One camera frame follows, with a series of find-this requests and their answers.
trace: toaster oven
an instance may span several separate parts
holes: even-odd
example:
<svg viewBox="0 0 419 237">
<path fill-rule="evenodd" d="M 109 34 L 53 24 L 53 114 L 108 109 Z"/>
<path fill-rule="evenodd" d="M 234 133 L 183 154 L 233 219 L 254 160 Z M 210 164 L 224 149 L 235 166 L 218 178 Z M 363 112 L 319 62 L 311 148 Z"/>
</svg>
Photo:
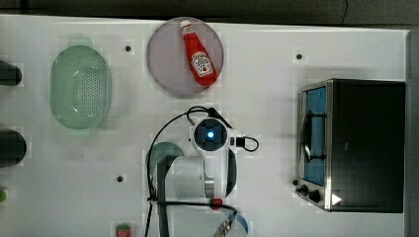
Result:
<svg viewBox="0 0 419 237">
<path fill-rule="evenodd" d="M 302 88 L 298 195 L 328 211 L 402 212 L 404 123 L 404 82 Z"/>
</svg>

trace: bottle label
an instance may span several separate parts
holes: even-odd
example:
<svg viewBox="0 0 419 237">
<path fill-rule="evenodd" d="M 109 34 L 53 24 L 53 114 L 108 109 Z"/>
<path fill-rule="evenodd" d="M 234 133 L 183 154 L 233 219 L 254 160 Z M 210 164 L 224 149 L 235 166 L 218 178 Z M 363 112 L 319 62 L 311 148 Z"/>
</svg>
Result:
<svg viewBox="0 0 419 237">
<path fill-rule="evenodd" d="M 212 74 L 212 65 L 206 53 L 199 51 L 192 55 L 192 65 L 200 77 Z"/>
<path fill-rule="evenodd" d="M 190 33 L 194 33 L 194 29 L 192 29 L 191 25 L 188 25 L 182 28 L 182 36 L 184 36 L 185 34 L 190 34 Z"/>
</svg>

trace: black cylinder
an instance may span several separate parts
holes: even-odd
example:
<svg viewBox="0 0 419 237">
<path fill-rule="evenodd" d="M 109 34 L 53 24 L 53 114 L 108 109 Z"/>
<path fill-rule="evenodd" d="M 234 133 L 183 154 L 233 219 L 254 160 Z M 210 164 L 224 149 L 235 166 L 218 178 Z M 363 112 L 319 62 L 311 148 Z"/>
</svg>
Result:
<svg viewBox="0 0 419 237">
<path fill-rule="evenodd" d="M 25 157 L 25 138 L 15 130 L 0 130 L 0 168 L 19 164 Z"/>
<path fill-rule="evenodd" d="M 22 81 L 22 71 L 18 67 L 0 60 L 0 85 L 16 86 Z"/>
</svg>

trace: gray plate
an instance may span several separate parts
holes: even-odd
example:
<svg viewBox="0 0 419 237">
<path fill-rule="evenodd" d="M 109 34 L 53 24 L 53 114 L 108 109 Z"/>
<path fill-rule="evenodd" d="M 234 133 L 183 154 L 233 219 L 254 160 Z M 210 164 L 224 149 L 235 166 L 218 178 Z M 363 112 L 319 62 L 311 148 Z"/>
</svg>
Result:
<svg viewBox="0 0 419 237">
<path fill-rule="evenodd" d="M 192 96 L 203 87 L 195 80 L 188 65 L 179 23 L 188 19 L 206 47 L 217 74 L 221 72 L 223 50 L 215 31 L 194 18 L 175 18 L 160 26 L 147 48 L 147 64 L 154 80 L 174 96 Z"/>
</svg>

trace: red object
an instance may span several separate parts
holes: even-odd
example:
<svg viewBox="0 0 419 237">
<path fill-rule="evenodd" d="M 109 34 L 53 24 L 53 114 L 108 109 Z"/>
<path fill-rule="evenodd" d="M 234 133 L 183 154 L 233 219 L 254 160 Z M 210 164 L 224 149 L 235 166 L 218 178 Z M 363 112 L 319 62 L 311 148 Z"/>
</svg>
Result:
<svg viewBox="0 0 419 237">
<path fill-rule="evenodd" d="M 192 74 L 201 86 L 208 87 L 215 82 L 217 77 L 210 55 L 192 28 L 191 23 L 183 21 L 180 25 Z"/>
<path fill-rule="evenodd" d="M 121 227 L 117 228 L 116 234 L 117 237 L 130 237 L 130 228 L 121 225 Z"/>
<path fill-rule="evenodd" d="M 222 205 L 222 199 L 221 198 L 214 198 L 214 199 L 211 200 L 211 203 L 213 204 L 211 209 L 218 210 L 219 206 Z"/>
</svg>

